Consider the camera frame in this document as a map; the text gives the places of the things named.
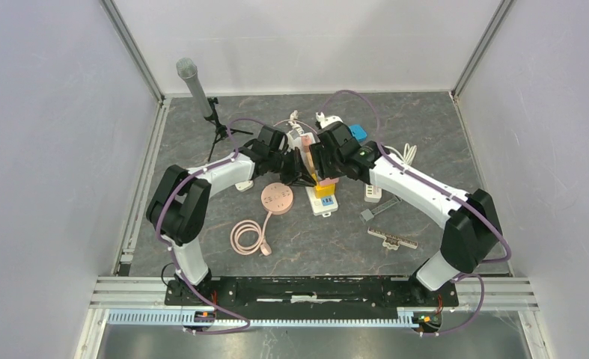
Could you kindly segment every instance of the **gray stone floor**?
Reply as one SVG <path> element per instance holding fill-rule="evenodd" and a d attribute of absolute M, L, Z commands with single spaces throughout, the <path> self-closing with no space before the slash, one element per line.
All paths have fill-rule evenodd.
<path fill-rule="evenodd" d="M 418 145 L 413 166 L 434 178 L 472 192 L 479 186 L 460 120 L 447 93 L 372 93 L 367 97 L 377 107 L 382 119 L 385 144 L 401 150 L 406 142 Z M 327 95 L 232 96 L 219 99 L 223 123 L 238 117 L 252 117 L 276 123 L 299 111 L 299 119 L 314 122 L 314 112 Z M 347 124 L 360 124 L 373 138 L 376 121 L 370 109 L 358 98 L 339 96 L 326 114 L 340 116 Z M 241 123 L 236 126 L 255 134 L 259 126 Z M 192 99 L 173 99 L 165 124 L 149 198 L 164 170 L 170 165 L 194 167 L 206 163 L 213 127 L 201 117 Z M 236 136 L 243 144 L 251 137 Z M 213 159 L 232 151 L 230 141 L 217 145 Z M 258 252 L 251 256 L 235 253 L 230 245 L 230 231 L 238 221 L 252 219 L 262 224 L 266 216 L 259 196 L 263 188 L 277 182 L 269 174 L 255 181 L 254 188 L 239 193 L 229 188 L 210 200 L 201 248 L 213 275 L 313 275 L 313 274 L 411 274 L 437 252 L 442 230 L 425 214 L 407 203 L 400 203 L 370 222 L 370 226 L 405 236 L 418 242 L 417 250 L 400 247 L 390 251 L 382 240 L 367 234 L 367 225 L 358 215 L 376 204 L 366 203 L 364 185 L 349 179 L 338 183 L 339 208 L 329 218 L 314 217 L 303 188 L 294 188 L 293 208 L 285 215 L 270 218 L 266 238 L 272 255 Z M 390 199 L 384 193 L 382 202 Z M 246 234 L 246 241 L 254 241 Z M 489 257 L 503 255 L 495 248 Z M 144 220 L 135 249 L 131 276 L 157 276 L 170 262 L 165 247 L 153 237 L 153 225 Z M 506 273 L 506 263 L 481 266 L 482 273 Z"/>

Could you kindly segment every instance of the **black tripod stand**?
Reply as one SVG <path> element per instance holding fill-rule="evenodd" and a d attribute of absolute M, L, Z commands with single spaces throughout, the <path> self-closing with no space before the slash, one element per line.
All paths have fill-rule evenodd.
<path fill-rule="evenodd" d="M 228 137 L 228 133 L 226 132 L 226 126 L 219 122 L 219 115 L 217 115 L 217 110 L 215 109 L 215 105 L 219 104 L 219 100 L 217 97 L 209 97 L 208 103 L 210 104 L 210 108 L 213 110 L 213 114 L 211 114 L 209 117 L 204 117 L 204 119 L 215 125 L 215 139 L 213 140 L 213 145 L 210 147 L 210 153 L 208 154 L 208 162 L 210 162 L 210 157 L 213 156 L 215 145 L 221 140 L 226 139 Z M 231 133 L 253 135 L 252 132 L 242 131 L 241 129 L 231 129 Z"/>

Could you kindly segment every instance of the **blue object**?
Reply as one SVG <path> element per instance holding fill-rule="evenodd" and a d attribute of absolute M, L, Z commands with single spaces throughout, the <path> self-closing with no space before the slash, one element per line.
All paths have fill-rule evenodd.
<path fill-rule="evenodd" d="M 362 142 L 367 138 L 367 133 L 360 125 L 351 125 L 350 131 L 352 132 L 352 136 L 354 136 L 358 142 Z"/>
<path fill-rule="evenodd" d="M 323 197 L 320 199 L 320 202 L 323 204 L 323 206 L 331 206 L 332 204 L 334 204 L 332 196 Z"/>

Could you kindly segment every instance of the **black wire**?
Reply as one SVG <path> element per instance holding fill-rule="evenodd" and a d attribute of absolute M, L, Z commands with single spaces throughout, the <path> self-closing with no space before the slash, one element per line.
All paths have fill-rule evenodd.
<path fill-rule="evenodd" d="M 162 267 L 162 272 L 159 274 L 159 279 L 162 280 L 162 283 L 164 283 L 164 285 L 168 288 L 168 283 L 166 283 L 164 281 L 164 271 L 167 269 L 167 267 L 169 267 L 171 264 L 173 264 L 173 262 L 170 262 L 169 264 L 167 264 L 166 266 Z"/>

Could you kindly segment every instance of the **black metal plate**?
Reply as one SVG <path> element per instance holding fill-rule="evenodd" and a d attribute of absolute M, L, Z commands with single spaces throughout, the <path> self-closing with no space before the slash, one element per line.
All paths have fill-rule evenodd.
<path fill-rule="evenodd" d="M 202 304 L 183 283 L 168 285 L 166 305 Z M 411 289 L 408 278 L 392 276 L 214 277 L 199 287 L 206 297 L 216 294 L 218 305 L 249 319 L 396 319 L 398 307 L 437 307 L 438 295 L 445 307 L 459 305 L 452 283 L 421 301 Z M 293 295 L 295 301 L 304 295 L 332 301 L 292 303 Z"/>

